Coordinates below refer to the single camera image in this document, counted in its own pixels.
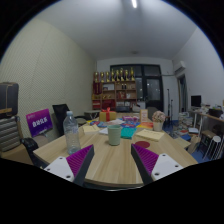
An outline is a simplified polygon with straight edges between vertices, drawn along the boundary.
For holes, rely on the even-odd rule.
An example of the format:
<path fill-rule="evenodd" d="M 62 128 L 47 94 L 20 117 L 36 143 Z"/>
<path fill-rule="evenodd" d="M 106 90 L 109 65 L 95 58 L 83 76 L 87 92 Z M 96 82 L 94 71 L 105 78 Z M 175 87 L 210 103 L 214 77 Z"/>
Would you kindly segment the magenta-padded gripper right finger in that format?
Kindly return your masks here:
<path fill-rule="evenodd" d="M 131 155 L 145 185 L 182 169 L 168 154 L 158 155 L 136 144 L 131 145 Z"/>

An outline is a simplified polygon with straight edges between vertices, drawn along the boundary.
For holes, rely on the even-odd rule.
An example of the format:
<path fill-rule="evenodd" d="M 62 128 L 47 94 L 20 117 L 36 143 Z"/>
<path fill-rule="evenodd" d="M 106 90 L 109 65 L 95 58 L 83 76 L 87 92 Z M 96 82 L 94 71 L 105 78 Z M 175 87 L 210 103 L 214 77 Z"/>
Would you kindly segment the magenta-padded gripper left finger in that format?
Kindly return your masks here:
<path fill-rule="evenodd" d="M 89 145 L 68 157 L 59 156 L 45 171 L 82 186 L 93 157 L 94 145 Z"/>

